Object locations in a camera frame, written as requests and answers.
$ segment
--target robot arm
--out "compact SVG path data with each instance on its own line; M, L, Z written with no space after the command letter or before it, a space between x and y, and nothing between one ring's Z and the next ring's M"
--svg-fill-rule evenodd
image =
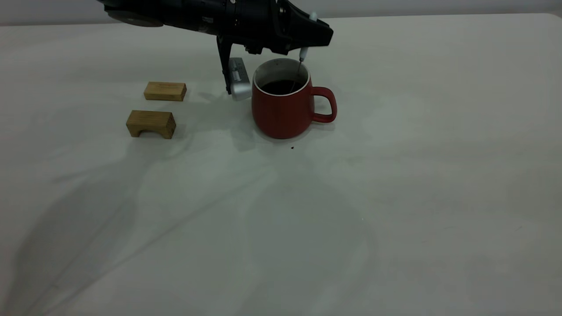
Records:
M146 27L170 25L217 36L226 90L231 94L232 44L250 54L264 48L287 55L302 47L327 46L333 30L288 0L98 0L119 21Z

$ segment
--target wooden bridge block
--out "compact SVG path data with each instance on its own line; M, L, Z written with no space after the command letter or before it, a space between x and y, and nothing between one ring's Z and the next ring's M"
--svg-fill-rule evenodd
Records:
M166 139L171 139L175 126L174 116L170 112L133 110L127 120L127 128L132 137L139 137L141 132L148 130L160 133Z

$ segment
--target coffee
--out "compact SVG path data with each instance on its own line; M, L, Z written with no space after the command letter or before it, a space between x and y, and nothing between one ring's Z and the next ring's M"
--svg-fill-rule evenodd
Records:
M268 84L264 84L264 86L261 87L261 89L269 94L282 96L284 94L289 94L298 91L303 86L304 84L300 82L295 82L294 80L278 80L278 81L270 82Z

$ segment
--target white tablecloth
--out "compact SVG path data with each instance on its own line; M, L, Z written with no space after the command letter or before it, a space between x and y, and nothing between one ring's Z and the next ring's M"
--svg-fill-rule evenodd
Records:
M0 28L3 315L560 315L562 20L326 22L306 65L339 116L287 141L212 36Z

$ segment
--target wall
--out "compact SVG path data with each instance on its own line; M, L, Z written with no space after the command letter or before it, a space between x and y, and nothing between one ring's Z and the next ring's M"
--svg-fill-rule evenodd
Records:
M562 0L293 0L320 17L453 13L547 12ZM95 0L4 0L0 25L99 23L111 21Z

